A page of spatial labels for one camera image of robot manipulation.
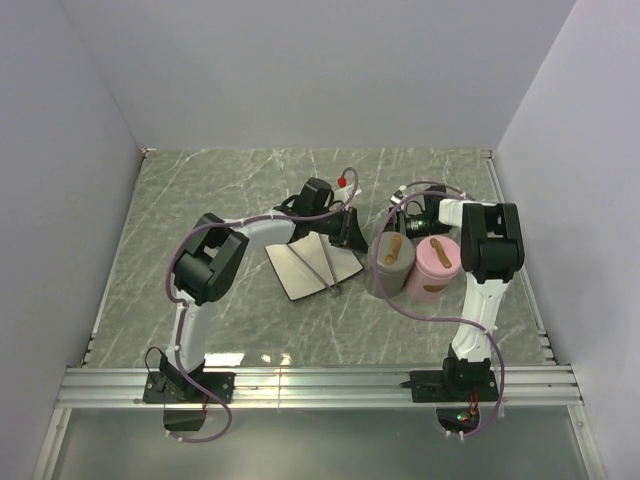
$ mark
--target gray-green table surface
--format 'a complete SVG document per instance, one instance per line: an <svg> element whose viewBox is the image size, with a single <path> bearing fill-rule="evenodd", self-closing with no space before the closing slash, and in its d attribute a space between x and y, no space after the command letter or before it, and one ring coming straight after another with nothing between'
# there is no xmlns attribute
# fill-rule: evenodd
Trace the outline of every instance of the gray-green table surface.
<svg viewBox="0 0 640 480"><path fill-rule="evenodd" d="M264 213L299 192L307 178L333 182L347 166L360 174L363 192L354 206L367 241L381 227L390 195L414 180L446 182L479 200L497 200L479 150L150 151L142 164L87 366L140 367L149 346L166 347L174 323L174 307L163 289L166 267L202 214L239 218ZM405 294L397 301L426 315L458 316L464 293L465 278L458 275L437 303L420 304ZM217 312L207 338L211 364L440 363L457 329L401 316L371 297L360 275L346 281L338 296L322 292L291 302L264 251L247 255ZM506 293L497 326L495 335L507 363L545 360L519 275Z"/></svg>

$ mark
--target brown lid handle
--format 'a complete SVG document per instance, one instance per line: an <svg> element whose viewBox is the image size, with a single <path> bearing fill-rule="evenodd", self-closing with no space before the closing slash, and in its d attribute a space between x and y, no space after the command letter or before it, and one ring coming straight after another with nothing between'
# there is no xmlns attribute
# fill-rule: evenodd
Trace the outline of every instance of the brown lid handle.
<svg viewBox="0 0 640 480"><path fill-rule="evenodd" d="M429 244L438 254L438 260L440 260L442 266L444 268L451 268L451 260L449 260L449 257L447 257L447 253L444 251L444 247L440 243L440 240L438 240L437 238L432 238L431 240L429 240Z"/></svg>
<svg viewBox="0 0 640 480"><path fill-rule="evenodd" d="M393 265L396 262L401 246L402 235L394 235L393 239L391 240L391 250L389 250L389 254L387 255L387 259L385 260L385 263L387 265Z"/></svg>

